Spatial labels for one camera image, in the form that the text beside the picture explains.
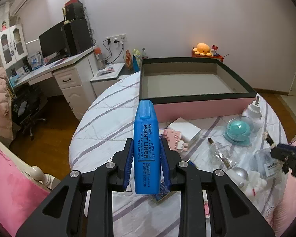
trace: white box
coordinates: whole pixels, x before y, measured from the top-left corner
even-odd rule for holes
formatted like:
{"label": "white box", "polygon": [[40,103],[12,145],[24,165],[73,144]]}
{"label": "white box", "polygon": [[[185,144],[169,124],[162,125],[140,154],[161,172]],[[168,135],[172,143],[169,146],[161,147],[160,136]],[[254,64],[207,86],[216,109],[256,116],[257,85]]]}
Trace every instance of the white box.
{"label": "white box", "polygon": [[188,144],[188,147],[190,147],[198,139],[201,133],[200,128],[190,122],[187,122],[183,118],[178,118],[173,123],[168,125],[168,128],[181,132],[182,139]]}

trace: white bedsheet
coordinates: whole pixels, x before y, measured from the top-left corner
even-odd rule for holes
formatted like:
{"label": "white bedsheet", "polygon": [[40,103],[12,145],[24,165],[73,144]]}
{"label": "white bedsheet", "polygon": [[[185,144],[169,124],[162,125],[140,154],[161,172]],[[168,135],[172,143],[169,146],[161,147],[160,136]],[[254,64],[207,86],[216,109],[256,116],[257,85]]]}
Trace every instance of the white bedsheet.
{"label": "white bedsheet", "polygon": [[[114,153],[124,148],[127,138],[133,138],[133,122],[139,96],[139,73],[135,73],[103,92],[83,116],[69,147],[69,162],[72,169],[82,173],[92,171],[104,164]],[[202,129],[200,138],[187,153],[181,157],[187,160],[192,156],[194,163],[201,170],[212,172],[209,163],[209,145],[207,137],[222,144],[229,144],[241,156],[239,167],[249,170],[248,161],[259,149],[268,147],[262,141],[262,132],[268,130],[276,143],[287,143],[284,129],[272,108],[261,98],[262,120],[264,128],[260,129],[253,145],[248,148],[231,145],[223,137],[223,131],[229,120],[235,116],[191,120]],[[160,123],[164,128],[168,123]],[[266,190],[257,195],[253,202],[267,220],[271,219],[273,210],[283,197],[287,177],[279,174],[269,180]],[[113,193],[114,236],[178,236],[181,194],[176,192],[170,198],[156,205],[149,196],[136,195],[134,191],[133,170],[130,192]],[[87,215],[89,196],[85,214]],[[207,219],[207,236],[210,236],[209,219]]]}

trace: pink box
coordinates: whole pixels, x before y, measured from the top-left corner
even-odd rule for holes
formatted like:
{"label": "pink box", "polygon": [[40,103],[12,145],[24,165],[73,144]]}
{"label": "pink box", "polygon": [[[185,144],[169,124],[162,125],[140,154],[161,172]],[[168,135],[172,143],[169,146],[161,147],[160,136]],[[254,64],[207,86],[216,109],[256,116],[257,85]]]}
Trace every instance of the pink box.
{"label": "pink box", "polygon": [[151,100],[159,122],[241,114],[256,91],[217,60],[143,60],[140,100]]}

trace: small glass bottle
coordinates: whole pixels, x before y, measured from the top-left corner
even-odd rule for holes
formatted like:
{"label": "small glass bottle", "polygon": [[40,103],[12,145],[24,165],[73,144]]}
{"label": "small glass bottle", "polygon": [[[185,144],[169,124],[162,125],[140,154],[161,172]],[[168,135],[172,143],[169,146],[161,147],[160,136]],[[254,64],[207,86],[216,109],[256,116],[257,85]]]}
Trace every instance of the small glass bottle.
{"label": "small glass bottle", "polygon": [[236,151],[230,153],[229,145],[223,146],[220,142],[214,142],[208,138],[210,143],[211,163],[216,168],[228,170],[236,167],[239,163],[239,156]]}

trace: speaker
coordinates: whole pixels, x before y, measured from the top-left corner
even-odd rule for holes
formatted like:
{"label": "speaker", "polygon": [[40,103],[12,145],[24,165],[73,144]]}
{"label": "speaker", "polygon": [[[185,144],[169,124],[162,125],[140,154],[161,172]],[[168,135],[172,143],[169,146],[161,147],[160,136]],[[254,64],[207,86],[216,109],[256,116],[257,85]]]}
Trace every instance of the speaker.
{"label": "speaker", "polygon": [[89,49],[92,41],[86,19],[73,20],[62,26],[67,53],[73,56]]}
{"label": "speaker", "polygon": [[65,6],[66,20],[84,19],[83,4],[74,2]]}

